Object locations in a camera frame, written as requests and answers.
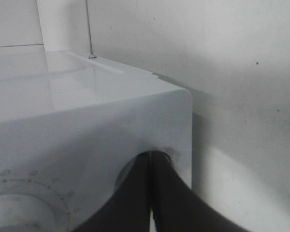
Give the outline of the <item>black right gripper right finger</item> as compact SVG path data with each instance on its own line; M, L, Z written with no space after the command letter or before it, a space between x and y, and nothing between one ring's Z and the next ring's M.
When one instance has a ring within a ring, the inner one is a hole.
M200 199L162 151L150 152L153 220L158 232L244 232Z

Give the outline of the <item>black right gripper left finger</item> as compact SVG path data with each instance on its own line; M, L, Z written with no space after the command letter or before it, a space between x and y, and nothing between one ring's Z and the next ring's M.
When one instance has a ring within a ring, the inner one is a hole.
M124 192L112 197L76 232L148 232L150 230L151 196Z

